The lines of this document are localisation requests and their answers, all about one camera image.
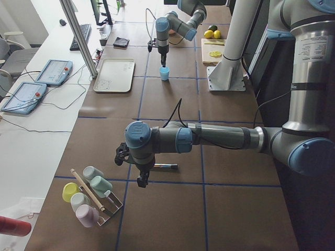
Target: cutting board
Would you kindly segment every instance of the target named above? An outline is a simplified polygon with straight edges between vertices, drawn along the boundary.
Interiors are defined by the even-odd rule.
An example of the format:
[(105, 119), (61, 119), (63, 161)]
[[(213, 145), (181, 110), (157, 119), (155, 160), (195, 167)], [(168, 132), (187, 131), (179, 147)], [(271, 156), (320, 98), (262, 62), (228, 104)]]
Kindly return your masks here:
[(222, 54), (224, 53), (224, 45), (212, 44), (212, 43), (226, 43), (225, 39), (201, 39), (201, 53), (203, 56), (204, 64), (217, 64), (222, 60), (222, 56), (219, 58), (214, 58), (209, 55), (211, 51), (220, 51)]

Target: black wallet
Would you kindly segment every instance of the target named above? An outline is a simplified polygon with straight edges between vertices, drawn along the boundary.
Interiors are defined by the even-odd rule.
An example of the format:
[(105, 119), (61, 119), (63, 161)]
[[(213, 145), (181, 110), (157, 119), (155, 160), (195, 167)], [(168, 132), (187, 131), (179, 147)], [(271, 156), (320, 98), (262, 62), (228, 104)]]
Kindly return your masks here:
[(116, 46), (116, 47), (122, 47), (122, 48), (127, 47), (128, 44), (129, 44), (129, 39), (119, 38), (119, 37), (117, 37), (115, 39), (115, 42), (113, 43), (114, 46)]

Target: red bottle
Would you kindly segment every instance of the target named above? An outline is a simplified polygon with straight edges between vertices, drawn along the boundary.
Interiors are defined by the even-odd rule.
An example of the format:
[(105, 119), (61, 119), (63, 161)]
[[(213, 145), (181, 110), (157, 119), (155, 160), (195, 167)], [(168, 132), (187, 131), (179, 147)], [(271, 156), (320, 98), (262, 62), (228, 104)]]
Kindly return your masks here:
[(31, 231), (31, 224), (0, 216), (0, 234), (26, 236)]

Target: white desk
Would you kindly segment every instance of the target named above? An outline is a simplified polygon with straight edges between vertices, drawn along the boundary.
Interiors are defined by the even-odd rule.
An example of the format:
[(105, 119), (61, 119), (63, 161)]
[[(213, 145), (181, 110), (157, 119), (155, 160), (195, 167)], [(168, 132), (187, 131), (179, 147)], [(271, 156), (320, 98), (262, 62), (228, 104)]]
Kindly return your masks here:
[[(93, 54), (100, 48), (99, 32), (92, 27), (88, 48)], [(71, 60), (72, 74), (85, 63), (79, 51), (70, 51), (73, 33), (69, 25), (57, 26), (47, 37), (41, 48), (27, 66), (28, 71), (41, 71), (49, 59)], [(80, 77), (79, 71), (65, 84), (47, 94), (43, 102), (67, 107), (84, 90), (77, 84), (79, 81), (86, 89), (91, 83), (90, 73), (85, 67)], [(21, 82), (32, 82), (28, 75), (20, 77), (10, 93), (13, 93)], [(73, 105), (61, 110), (53, 105), (40, 104), (35, 111), (26, 116), (14, 113), (1, 113), (4, 119), (23, 126), (29, 130), (72, 131), (86, 92)], [(0, 215), (3, 210), (17, 205), (21, 198), (45, 198), (54, 173), (58, 167), (70, 133), (37, 133), (28, 132), (6, 121), (0, 122)], [(18, 238), (14, 250), (23, 250), (30, 235)], [(13, 236), (0, 236), (0, 250), (14, 243)]]

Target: keyboard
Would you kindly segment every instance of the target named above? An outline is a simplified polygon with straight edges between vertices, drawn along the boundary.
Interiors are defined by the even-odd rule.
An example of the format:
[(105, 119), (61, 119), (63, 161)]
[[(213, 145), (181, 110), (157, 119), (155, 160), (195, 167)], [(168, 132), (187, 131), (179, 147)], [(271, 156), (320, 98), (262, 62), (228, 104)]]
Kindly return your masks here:
[[(88, 38), (90, 37), (91, 34), (91, 25), (80, 25), (80, 30), (82, 31), (82, 34), (84, 36), (85, 41), (88, 41)], [(78, 51), (79, 50), (79, 45), (77, 43), (77, 40), (73, 38), (71, 46), (70, 46), (70, 51)]]

